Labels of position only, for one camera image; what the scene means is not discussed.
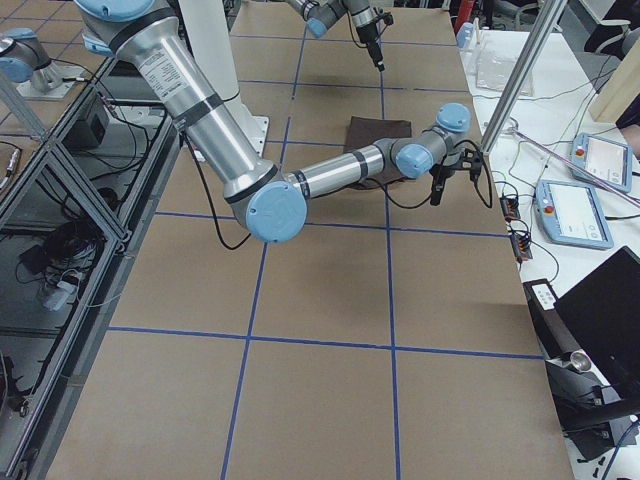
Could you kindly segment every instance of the black band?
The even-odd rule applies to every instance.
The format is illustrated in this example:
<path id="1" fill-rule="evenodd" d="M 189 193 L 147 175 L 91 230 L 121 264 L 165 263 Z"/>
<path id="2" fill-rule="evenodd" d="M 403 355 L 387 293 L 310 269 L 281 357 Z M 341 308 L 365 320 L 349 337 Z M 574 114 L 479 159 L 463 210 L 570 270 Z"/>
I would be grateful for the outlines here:
<path id="1" fill-rule="evenodd" d="M 162 20 L 163 18 L 175 17 L 176 14 L 171 7 L 160 8 L 158 10 L 154 10 L 147 15 L 143 15 L 142 17 L 134 20 L 129 25 L 127 25 L 123 30 L 120 30 L 118 34 L 113 37 L 111 42 L 109 42 L 109 48 L 113 53 L 117 53 L 120 47 L 131 37 L 136 35 L 141 30 L 144 30 L 149 25 L 158 20 Z"/>
<path id="2" fill-rule="evenodd" d="M 307 177 L 304 176 L 304 173 L 300 170 L 296 170 L 295 172 L 291 172 L 291 175 L 296 177 L 298 185 L 300 185 L 300 190 L 302 191 L 302 196 L 307 200 L 311 198 L 311 190 L 309 189 L 309 183 L 307 182 Z"/>
<path id="3" fill-rule="evenodd" d="M 7 55 L 9 52 L 11 52 L 14 48 L 16 48 L 16 44 L 18 42 L 16 42 L 15 40 L 13 40 L 13 42 L 11 43 L 11 45 L 9 45 L 7 47 L 7 49 L 4 52 L 0 52 L 0 57 L 4 57 L 5 55 Z"/>
<path id="4" fill-rule="evenodd" d="M 369 176 L 369 165 L 367 165 L 367 160 L 364 158 L 364 155 L 362 155 L 362 152 L 359 152 L 358 150 L 351 152 L 351 155 L 356 157 L 356 160 L 358 160 L 358 163 L 360 164 L 360 180 L 358 181 L 364 180 Z"/>
<path id="5" fill-rule="evenodd" d="M 178 131 L 183 131 L 223 104 L 224 102 L 220 96 L 217 93 L 214 93 L 204 100 L 200 100 L 180 115 L 176 115 L 173 119 L 173 124 L 176 126 Z"/>
<path id="6" fill-rule="evenodd" d="M 305 22 L 307 20 L 309 20 L 309 15 L 307 15 L 307 6 L 308 5 L 313 5 L 313 7 L 317 7 L 320 4 L 318 2 L 316 2 L 315 0 L 305 0 L 305 2 L 302 4 L 302 7 L 300 7 L 300 11 L 302 12 L 302 19 Z"/>
<path id="7" fill-rule="evenodd" d="M 327 5 L 327 7 L 331 9 L 333 15 L 336 17 L 336 20 L 340 20 L 340 15 L 338 15 L 338 12 L 336 12 L 335 8 L 333 8 L 333 5 L 331 5 L 331 3 L 326 3 L 325 5 Z"/>
<path id="8" fill-rule="evenodd" d="M 47 68 L 49 65 L 51 65 L 52 60 L 49 59 L 46 62 L 44 62 L 42 65 L 38 65 L 36 68 L 34 68 L 34 70 L 37 72 L 38 70 L 42 70 L 43 68 Z"/>
<path id="9" fill-rule="evenodd" d="M 231 203 L 239 202 L 240 200 L 247 198 L 249 195 L 253 195 L 262 187 L 264 187 L 267 183 L 269 183 L 271 179 L 276 176 L 276 173 L 278 173 L 278 167 L 274 165 L 273 167 L 271 167 L 271 170 L 269 170 L 267 174 L 264 177 L 262 177 L 260 180 L 258 180 L 256 183 L 251 185 L 249 188 L 246 188 L 245 190 L 241 191 L 240 193 L 236 193 L 235 195 L 229 198 L 225 198 L 225 200 L 227 201 L 227 203 L 231 204 Z"/>

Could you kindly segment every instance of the power adapter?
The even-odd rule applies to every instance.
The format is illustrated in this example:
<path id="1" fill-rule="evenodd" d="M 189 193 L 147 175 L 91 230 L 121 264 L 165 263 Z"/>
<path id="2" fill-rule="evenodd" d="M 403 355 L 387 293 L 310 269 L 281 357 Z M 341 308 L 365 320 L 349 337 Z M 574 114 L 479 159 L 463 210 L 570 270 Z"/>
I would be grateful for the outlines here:
<path id="1" fill-rule="evenodd" d="M 67 303 L 69 297 L 78 291 L 80 280 L 82 280 L 82 274 L 80 272 L 63 275 L 56 284 L 53 292 L 42 302 L 42 306 L 52 312 L 60 310 L 64 304 Z"/>

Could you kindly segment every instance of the sticker label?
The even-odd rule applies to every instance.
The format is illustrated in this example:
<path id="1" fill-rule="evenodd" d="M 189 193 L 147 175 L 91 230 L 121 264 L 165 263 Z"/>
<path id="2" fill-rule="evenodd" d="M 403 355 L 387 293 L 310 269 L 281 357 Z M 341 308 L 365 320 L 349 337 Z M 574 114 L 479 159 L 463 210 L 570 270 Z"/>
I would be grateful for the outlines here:
<path id="1" fill-rule="evenodd" d="M 555 308 L 556 299 L 547 287 L 544 284 L 534 285 L 533 293 L 538 297 L 538 301 L 540 305 L 545 310 L 553 310 Z"/>
<path id="2" fill-rule="evenodd" d="M 189 86 L 182 72 L 162 50 L 154 52 L 139 70 L 163 102 Z"/>

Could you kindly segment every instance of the metal pole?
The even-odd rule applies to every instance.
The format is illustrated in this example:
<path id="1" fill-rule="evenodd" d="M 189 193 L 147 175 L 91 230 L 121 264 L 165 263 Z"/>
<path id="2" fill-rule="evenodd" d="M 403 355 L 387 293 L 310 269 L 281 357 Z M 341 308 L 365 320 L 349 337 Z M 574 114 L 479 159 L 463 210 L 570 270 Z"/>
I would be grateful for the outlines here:
<path id="1" fill-rule="evenodd" d="M 20 120 L 34 139 L 41 142 L 46 140 L 47 129 L 2 70 L 0 70 L 0 100 Z"/>
<path id="2" fill-rule="evenodd" d="M 513 105 L 518 100 L 527 75 L 531 72 L 534 63 L 547 42 L 547 38 L 549 38 L 566 5 L 567 0 L 547 0 L 538 14 L 536 23 L 533 25 L 533 30 L 522 48 L 522 52 L 500 96 L 493 116 L 491 120 L 489 120 L 487 130 L 482 138 L 481 147 L 483 152 L 490 152 L 498 140 L 500 131 L 509 118 L 509 115 L 511 115 Z"/>

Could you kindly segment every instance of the laptop screen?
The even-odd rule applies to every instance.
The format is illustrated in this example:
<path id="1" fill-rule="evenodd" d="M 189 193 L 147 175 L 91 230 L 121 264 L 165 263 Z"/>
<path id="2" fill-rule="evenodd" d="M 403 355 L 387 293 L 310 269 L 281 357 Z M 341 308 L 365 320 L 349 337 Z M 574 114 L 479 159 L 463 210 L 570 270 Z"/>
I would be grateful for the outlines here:
<path id="1" fill-rule="evenodd" d="M 580 346 L 622 397 L 640 395 L 640 259 L 614 253 L 556 302 Z"/>

